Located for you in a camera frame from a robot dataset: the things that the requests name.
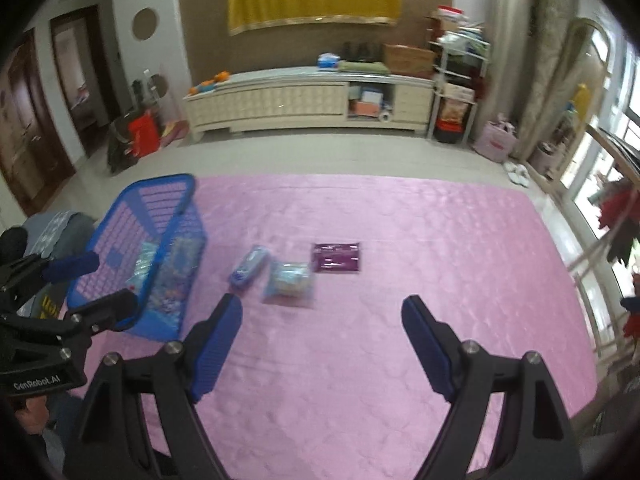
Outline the blue plastic basket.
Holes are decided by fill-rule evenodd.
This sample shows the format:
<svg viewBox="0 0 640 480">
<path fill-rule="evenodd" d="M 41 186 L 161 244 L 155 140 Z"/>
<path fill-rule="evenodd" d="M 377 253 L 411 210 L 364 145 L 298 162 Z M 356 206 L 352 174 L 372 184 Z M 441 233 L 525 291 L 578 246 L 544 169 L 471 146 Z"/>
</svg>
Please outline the blue plastic basket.
<svg viewBox="0 0 640 480">
<path fill-rule="evenodd" d="M 87 246 L 99 269 L 73 281 L 67 309 L 128 289 L 140 313 L 120 325 L 149 340 L 178 339 L 207 243 L 195 191 L 192 174 L 170 174 L 120 192 Z"/>
</svg>

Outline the large light blue snack bag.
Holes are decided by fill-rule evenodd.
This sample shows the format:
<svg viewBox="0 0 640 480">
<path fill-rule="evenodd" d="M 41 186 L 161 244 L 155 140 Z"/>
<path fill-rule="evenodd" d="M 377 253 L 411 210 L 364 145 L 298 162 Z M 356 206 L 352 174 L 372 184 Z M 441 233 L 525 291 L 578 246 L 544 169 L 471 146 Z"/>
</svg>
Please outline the large light blue snack bag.
<svg viewBox="0 0 640 480">
<path fill-rule="evenodd" d="M 150 285 L 148 309 L 170 326 L 180 324 L 182 308 L 189 296 L 190 279 L 198 270 L 202 248 L 203 242 L 198 238 L 177 236 L 169 244 L 168 254 L 160 262 L 155 281 Z M 134 270 L 126 281 L 127 288 L 138 296 L 149 281 L 157 251 L 157 244 L 140 244 Z"/>
</svg>

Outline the small light blue snack bag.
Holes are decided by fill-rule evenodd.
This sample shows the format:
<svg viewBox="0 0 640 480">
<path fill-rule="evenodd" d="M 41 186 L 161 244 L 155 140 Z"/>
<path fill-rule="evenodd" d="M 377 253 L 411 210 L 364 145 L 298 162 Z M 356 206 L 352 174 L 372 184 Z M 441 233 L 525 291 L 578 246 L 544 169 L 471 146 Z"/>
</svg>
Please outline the small light blue snack bag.
<svg viewBox="0 0 640 480">
<path fill-rule="evenodd" d="M 314 291 L 314 272 L 308 262 L 272 260 L 264 301 L 288 307 L 308 307 Z"/>
</svg>

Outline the grey embroidered cushion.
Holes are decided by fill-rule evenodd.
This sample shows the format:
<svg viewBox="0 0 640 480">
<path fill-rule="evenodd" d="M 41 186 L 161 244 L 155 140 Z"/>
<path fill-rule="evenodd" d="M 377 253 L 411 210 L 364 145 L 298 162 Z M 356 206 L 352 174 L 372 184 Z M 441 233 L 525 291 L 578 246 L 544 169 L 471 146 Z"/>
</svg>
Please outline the grey embroidered cushion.
<svg viewBox="0 0 640 480">
<path fill-rule="evenodd" d="M 81 254 L 94 232 L 93 218 L 64 210 L 34 214 L 24 223 L 28 233 L 26 256 L 64 259 Z M 30 298 L 17 313 L 26 318 L 57 318 L 70 283 L 49 284 Z"/>
</svg>

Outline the purple tube snack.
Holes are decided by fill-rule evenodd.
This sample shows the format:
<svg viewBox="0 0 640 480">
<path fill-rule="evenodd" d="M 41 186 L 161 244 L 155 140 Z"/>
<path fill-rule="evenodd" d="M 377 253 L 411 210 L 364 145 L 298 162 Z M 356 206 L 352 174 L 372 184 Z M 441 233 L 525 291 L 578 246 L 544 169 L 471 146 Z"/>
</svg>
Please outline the purple tube snack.
<svg viewBox="0 0 640 480">
<path fill-rule="evenodd" d="M 268 248 L 254 245 L 229 275 L 230 286 L 237 290 L 247 289 L 262 272 L 269 259 Z"/>
</svg>

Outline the red bag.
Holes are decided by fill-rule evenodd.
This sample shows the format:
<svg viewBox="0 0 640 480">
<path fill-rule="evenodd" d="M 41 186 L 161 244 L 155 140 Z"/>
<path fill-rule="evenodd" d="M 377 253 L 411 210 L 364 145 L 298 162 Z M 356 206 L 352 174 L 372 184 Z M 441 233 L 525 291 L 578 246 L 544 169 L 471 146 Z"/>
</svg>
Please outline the red bag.
<svg viewBox="0 0 640 480">
<path fill-rule="evenodd" d="M 128 131 L 131 134 L 134 157 L 148 156 L 160 148 L 160 136 L 148 110 L 128 124 Z"/>
</svg>

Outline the pink quilted table cover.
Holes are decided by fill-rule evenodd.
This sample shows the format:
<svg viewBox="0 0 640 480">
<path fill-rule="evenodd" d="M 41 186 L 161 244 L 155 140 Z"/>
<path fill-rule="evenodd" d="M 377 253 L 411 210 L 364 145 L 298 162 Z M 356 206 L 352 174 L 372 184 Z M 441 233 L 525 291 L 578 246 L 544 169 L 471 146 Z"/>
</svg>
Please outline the pink quilted table cover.
<svg viewBox="0 0 640 480">
<path fill-rule="evenodd" d="M 321 273 L 295 302 L 257 280 L 198 414 L 235 479 L 410 479 L 447 403 L 401 325 L 418 295 L 461 339 L 544 358 L 570 414 L 597 390 L 573 280 L 529 196 L 514 188 L 365 176 L 204 178 L 207 245 L 186 325 L 207 318 L 255 245 L 305 262 L 317 243 L 356 243 L 356 273 Z"/>
</svg>

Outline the white slippers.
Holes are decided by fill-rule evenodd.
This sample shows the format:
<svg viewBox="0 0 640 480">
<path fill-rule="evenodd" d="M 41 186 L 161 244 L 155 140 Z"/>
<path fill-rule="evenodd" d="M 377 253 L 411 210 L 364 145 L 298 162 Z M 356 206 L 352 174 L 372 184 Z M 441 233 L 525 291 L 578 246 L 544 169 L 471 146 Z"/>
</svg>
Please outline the white slippers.
<svg viewBox="0 0 640 480">
<path fill-rule="evenodd" d="M 525 166 L 514 164 L 514 162 L 504 162 L 502 166 L 512 184 L 529 188 L 529 174 Z"/>
</svg>

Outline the cream TV cabinet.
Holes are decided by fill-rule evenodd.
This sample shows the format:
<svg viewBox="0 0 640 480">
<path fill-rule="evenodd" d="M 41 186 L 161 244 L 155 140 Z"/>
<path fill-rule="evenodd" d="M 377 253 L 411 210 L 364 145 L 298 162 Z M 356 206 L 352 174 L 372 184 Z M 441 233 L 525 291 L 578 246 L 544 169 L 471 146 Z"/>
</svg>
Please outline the cream TV cabinet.
<svg viewBox="0 0 640 480">
<path fill-rule="evenodd" d="M 302 66 L 233 74 L 186 96 L 183 108 L 196 140 L 220 129 L 388 129 L 423 136 L 433 98 L 428 79 Z"/>
</svg>

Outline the pink shopping bag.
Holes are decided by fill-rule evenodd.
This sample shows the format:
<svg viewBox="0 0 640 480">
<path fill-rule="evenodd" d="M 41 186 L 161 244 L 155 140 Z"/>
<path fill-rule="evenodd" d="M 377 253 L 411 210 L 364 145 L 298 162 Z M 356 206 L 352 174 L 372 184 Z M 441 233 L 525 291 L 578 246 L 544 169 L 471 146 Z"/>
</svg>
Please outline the pink shopping bag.
<svg viewBox="0 0 640 480">
<path fill-rule="evenodd" d="M 473 150 L 492 162 L 505 162 L 518 139 L 510 122 L 486 122 L 480 136 L 473 143 Z"/>
</svg>

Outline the tissue pack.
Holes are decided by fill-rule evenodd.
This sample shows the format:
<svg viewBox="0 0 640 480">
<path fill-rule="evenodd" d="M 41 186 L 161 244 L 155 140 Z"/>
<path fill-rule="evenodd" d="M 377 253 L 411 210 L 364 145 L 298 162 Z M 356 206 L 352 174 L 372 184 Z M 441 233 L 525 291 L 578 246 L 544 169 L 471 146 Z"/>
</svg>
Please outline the tissue pack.
<svg viewBox="0 0 640 480">
<path fill-rule="evenodd" d="M 341 57 L 337 54 L 326 52 L 318 56 L 317 67 L 319 70 L 336 70 Z"/>
</svg>

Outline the green folded cloth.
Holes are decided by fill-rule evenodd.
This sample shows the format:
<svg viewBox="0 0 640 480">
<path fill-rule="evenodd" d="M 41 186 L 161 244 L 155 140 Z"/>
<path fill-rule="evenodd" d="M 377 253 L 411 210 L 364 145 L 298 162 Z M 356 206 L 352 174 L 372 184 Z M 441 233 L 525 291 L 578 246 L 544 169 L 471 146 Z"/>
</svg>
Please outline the green folded cloth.
<svg viewBox="0 0 640 480">
<path fill-rule="evenodd" d="M 342 73 L 372 74 L 388 76 L 390 70 L 382 62 L 354 62 L 341 60 L 337 63 L 337 70 Z"/>
</svg>

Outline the cardboard box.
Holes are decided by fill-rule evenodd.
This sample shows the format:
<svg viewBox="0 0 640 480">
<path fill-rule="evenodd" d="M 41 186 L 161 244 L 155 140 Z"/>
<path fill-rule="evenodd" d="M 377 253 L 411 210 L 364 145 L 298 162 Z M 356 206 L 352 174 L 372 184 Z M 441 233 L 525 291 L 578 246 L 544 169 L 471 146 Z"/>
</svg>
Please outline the cardboard box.
<svg viewBox="0 0 640 480">
<path fill-rule="evenodd" d="M 431 78 L 434 73 L 435 53 L 431 50 L 384 44 L 383 63 L 392 74 L 416 78 Z"/>
</svg>

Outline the white metal shelf rack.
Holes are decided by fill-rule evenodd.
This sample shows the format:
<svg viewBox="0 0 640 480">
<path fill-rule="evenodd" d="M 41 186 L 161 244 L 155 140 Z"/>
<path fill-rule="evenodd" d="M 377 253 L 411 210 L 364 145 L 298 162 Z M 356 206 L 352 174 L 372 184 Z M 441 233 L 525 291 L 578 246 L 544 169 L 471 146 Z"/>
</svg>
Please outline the white metal shelf rack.
<svg viewBox="0 0 640 480">
<path fill-rule="evenodd" d="M 480 27 L 431 16 L 428 46 L 435 59 L 427 137 L 443 144 L 467 144 L 483 99 L 490 43 Z"/>
</svg>

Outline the white air conditioner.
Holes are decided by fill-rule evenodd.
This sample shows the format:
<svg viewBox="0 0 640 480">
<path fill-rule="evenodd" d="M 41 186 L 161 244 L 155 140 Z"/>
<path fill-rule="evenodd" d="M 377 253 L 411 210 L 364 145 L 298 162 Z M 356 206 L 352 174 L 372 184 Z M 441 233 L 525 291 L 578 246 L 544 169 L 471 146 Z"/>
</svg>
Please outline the white air conditioner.
<svg viewBox="0 0 640 480">
<path fill-rule="evenodd" d="M 485 38 L 490 43 L 484 99 L 477 125 L 499 114 L 511 118 L 525 66 L 534 0 L 487 0 Z"/>
</svg>

